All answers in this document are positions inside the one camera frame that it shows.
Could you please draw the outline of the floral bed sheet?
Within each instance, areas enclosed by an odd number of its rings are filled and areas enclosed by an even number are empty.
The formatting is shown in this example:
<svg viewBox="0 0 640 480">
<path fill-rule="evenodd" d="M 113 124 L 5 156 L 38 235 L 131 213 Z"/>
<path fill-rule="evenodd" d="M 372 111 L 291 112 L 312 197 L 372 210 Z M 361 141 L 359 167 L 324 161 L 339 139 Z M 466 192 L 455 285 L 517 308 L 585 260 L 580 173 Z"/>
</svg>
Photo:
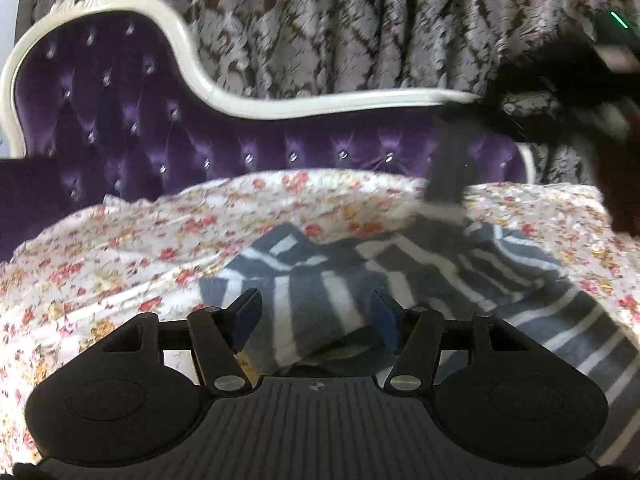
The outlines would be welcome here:
<svg viewBox="0 0 640 480">
<path fill-rule="evenodd" d="M 323 245 L 397 231 L 427 182 L 349 170 L 224 179 L 134 203 L 110 196 L 44 229 L 1 260 L 1 467 L 35 462 L 24 419 L 36 385 L 136 315 L 177 321 L 207 307 L 200 281 L 259 237 L 289 224 Z M 578 271 L 639 347 L 639 242 L 615 232 L 602 196 L 576 184 L 489 183 L 464 192 L 470 220 L 525 232 Z M 385 378 L 393 357 L 374 341 L 352 370 Z"/>
</svg>

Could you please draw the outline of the purple tufted white-framed headboard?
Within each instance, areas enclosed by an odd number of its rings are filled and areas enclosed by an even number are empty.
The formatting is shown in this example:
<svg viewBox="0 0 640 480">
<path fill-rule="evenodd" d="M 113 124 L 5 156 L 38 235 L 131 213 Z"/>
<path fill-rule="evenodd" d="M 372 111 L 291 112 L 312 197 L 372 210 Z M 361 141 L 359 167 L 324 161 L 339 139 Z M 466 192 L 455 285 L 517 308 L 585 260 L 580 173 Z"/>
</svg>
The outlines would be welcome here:
<svg viewBox="0 0 640 480">
<path fill-rule="evenodd" d="M 473 100 L 444 89 L 241 98 L 209 78 L 163 0 L 64 0 L 1 72 L 1 255 L 109 195 L 156 200 L 272 170 L 441 174 L 445 115 L 469 125 Z"/>
</svg>

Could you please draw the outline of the brown grey damask curtain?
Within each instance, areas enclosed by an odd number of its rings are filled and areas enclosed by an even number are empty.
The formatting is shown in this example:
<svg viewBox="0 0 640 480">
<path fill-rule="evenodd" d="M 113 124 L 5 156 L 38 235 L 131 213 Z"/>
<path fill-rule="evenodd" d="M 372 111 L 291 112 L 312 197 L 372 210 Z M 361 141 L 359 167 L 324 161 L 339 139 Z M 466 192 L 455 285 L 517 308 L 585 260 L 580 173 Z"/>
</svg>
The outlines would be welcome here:
<svg viewBox="0 0 640 480">
<path fill-rule="evenodd" d="M 64 0 L 36 0 L 35 23 Z M 163 0 L 188 26 L 209 78 L 258 100 L 357 91 L 444 89 L 480 112 L 506 60 L 561 32 L 593 32 L 600 10 L 639 30 L 639 0 Z M 591 183 L 574 144 L 514 139 L 491 126 L 471 144 L 471 183 L 525 178 Z"/>
</svg>

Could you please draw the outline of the grey white striped cardigan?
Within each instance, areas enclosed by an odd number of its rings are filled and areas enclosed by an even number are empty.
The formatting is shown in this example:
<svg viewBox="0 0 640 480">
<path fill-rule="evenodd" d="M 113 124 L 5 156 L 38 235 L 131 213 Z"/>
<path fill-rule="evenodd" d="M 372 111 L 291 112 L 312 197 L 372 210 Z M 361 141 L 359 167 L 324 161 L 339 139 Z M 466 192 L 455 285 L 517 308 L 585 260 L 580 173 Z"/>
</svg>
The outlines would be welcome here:
<svg viewBox="0 0 640 480">
<path fill-rule="evenodd" d="M 465 217 L 471 144 L 497 122 L 496 114 L 444 109 L 436 165 L 408 226 L 323 245 L 295 226 L 278 226 L 203 278 L 202 299 L 227 307 L 244 290 L 259 290 L 262 319 L 246 350 L 263 372 L 298 363 L 331 374 L 352 370 L 352 348 L 370 349 L 379 336 L 404 338 L 406 331 L 375 305 L 377 292 L 402 312 L 430 307 L 457 321 L 496 316 L 600 386 L 610 406 L 600 463 L 637 468 L 639 347 L 622 317 L 522 226 Z"/>
</svg>

